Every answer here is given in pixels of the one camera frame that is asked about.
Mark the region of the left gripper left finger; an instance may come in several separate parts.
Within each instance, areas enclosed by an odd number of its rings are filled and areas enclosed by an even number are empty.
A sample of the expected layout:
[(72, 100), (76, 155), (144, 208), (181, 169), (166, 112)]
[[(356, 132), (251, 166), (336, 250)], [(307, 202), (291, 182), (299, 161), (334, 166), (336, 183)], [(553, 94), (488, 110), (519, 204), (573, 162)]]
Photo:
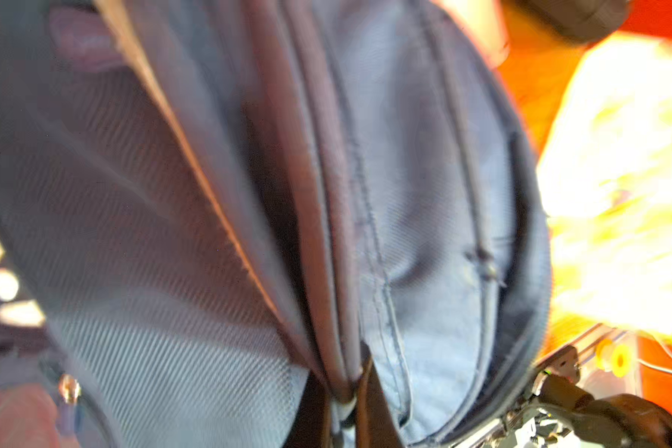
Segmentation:
[(332, 397), (310, 373), (295, 420), (283, 448), (332, 447)]

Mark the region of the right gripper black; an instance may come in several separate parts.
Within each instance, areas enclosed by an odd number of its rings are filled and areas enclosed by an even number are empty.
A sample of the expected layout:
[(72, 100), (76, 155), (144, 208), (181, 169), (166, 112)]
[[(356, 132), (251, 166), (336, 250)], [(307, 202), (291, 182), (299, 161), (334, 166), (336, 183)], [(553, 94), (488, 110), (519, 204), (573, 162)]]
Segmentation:
[(551, 447), (572, 435), (597, 447), (672, 447), (672, 414), (632, 394), (595, 398), (577, 386), (578, 351), (565, 346), (539, 364), (506, 413), (499, 447)]

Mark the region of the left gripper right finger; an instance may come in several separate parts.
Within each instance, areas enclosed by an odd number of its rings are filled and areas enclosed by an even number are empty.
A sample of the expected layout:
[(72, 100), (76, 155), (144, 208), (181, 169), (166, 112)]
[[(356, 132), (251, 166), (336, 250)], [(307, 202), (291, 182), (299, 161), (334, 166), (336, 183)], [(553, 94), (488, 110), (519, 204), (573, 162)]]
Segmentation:
[(404, 448), (374, 367), (371, 351), (365, 343), (360, 348), (362, 375), (356, 395), (356, 447)]

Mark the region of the navy blue student backpack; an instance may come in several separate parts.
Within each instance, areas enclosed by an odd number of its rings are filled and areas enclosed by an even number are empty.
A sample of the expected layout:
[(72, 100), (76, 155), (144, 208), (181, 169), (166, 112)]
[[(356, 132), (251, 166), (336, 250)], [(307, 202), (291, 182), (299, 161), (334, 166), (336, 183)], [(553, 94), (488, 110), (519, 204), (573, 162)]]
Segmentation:
[(429, 1), (0, 1), (10, 446), (356, 447), (365, 343), (408, 447), (504, 416), (551, 262), (528, 136)]

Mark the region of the black hard case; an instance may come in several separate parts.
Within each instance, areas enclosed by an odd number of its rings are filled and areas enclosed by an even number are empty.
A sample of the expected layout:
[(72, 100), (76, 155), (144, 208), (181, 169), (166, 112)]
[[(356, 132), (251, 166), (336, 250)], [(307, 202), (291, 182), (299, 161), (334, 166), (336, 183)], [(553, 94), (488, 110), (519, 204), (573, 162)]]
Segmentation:
[(626, 0), (522, 0), (515, 4), (533, 14), (563, 39), (591, 44), (615, 33), (626, 22)]

